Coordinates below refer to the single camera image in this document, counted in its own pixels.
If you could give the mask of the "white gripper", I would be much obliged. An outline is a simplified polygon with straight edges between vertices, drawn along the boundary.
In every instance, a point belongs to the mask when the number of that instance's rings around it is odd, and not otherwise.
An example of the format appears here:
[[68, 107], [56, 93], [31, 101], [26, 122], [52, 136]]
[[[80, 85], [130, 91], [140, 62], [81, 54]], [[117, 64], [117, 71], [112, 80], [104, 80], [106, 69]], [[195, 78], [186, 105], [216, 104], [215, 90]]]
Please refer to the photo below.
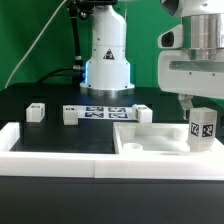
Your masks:
[[165, 92], [179, 94], [183, 118], [188, 120], [193, 96], [224, 99], [224, 50], [218, 50], [214, 60], [205, 61], [190, 60], [186, 50], [162, 51], [158, 84]]

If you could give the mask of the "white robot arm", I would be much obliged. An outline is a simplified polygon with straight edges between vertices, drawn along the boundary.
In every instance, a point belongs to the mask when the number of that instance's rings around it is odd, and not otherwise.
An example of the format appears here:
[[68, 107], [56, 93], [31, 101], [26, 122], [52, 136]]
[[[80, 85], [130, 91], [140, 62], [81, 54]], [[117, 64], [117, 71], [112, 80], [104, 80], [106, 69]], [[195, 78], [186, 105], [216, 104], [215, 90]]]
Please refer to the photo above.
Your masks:
[[[72, 20], [93, 19], [92, 56], [80, 76], [80, 90], [114, 97], [130, 93], [125, 57], [126, 21], [113, 6], [133, 0], [65, 0]], [[160, 0], [181, 23], [158, 37], [158, 84], [176, 93], [184, 111], [194, 96], [224, 99], [224, 0]]]

